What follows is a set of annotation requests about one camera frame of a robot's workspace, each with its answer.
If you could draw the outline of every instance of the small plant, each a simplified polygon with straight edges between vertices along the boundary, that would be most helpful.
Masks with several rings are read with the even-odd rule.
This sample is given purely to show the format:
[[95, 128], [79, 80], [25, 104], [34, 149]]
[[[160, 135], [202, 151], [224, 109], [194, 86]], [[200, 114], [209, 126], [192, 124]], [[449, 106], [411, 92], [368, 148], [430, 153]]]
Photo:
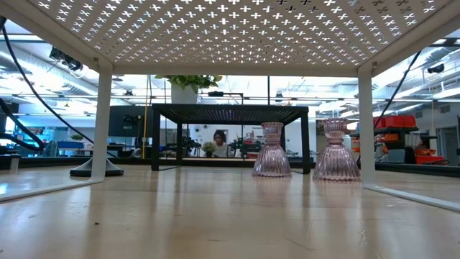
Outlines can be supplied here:
[[206, 153], [207, 152], [214, 153], [217, 150], [217, 146], [216, 146], [216, 144], [214, 144], [214, 142], [208, 141], [208, 142], [205, 142], [203, 144], [203, 146], [201, 146], [201, 149], [202, 149], [202, 151], [204, 151]]
[[78, 135], [78, 134], [72, 135], [72, 136], [70, 136], [70, 138], [71, 138], [72, 140], [75, 140], [75, 141], [81, 141], [81, 140], [83, 139], [83, 137], [81, 137], [81, 136]]
[[199, 89], [217, 86], [217, 82], [222, 80], [222, 76], [181, 76], [181, 75], [156, 75], [156, 79], [166, 78], [171, 84], [176, 84], [182, 89], [189, 86], [197, 94]]

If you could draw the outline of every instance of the camera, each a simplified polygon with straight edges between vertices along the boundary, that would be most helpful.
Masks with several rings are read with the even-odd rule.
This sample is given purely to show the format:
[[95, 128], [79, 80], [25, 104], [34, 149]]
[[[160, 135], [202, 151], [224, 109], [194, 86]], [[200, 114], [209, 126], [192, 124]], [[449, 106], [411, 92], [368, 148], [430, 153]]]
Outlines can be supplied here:
[[444, 64], [437, 65], [436, 67], [432, 67], [427, 69], [429, 73], [441, 73], [444, 71]]

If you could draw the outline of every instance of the perforated tabletop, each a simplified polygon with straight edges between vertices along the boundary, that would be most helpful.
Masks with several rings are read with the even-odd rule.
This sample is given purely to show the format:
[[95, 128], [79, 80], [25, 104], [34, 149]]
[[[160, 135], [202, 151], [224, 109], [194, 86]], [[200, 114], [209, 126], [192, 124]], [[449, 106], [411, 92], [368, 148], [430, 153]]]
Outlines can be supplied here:
[[289, 74], [318, 68], [342, 76], [355, 76], [377, 53], [449, 4], [457, 6], [452, 0], [2, 1], [37, 23], [39, 10], [71, 33], [67, 42], [92, 48], [116, 72]]
[[308, 107], [268, 105], [153, 104], [152, 108], [178, 124], [287, 125], [308, 113]]

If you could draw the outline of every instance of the woman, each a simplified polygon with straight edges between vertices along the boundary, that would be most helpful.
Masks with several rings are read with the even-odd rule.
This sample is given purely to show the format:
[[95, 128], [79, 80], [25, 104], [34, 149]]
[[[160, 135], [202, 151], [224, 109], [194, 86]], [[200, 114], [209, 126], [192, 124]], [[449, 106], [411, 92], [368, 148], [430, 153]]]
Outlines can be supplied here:
[[217, 149], [213, 152], [213, 157], [227, 158], [231, 156], [229, 147], [226, 144], [226, 136], [223, 130], [216, 130], [214, 132], [214, 142], [216, 143]]

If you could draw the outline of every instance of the pink glass candle holder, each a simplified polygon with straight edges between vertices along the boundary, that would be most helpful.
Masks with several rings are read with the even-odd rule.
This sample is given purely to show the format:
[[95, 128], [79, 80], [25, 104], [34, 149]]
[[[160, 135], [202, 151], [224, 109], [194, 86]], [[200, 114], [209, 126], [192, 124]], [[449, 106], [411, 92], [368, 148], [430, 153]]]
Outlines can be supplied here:
[[280, 146], [281, 129], [279, 122], [262, 123], [265, 146], [260, 150], [254, 164], [253, 176], [291, 177], [288, 157]]
[[314, 180], [361, 181], [358, 166], [351, 151], [344, 145], [346, 119], [326, 119], [323, 121], [328, 144], [318, 157]]

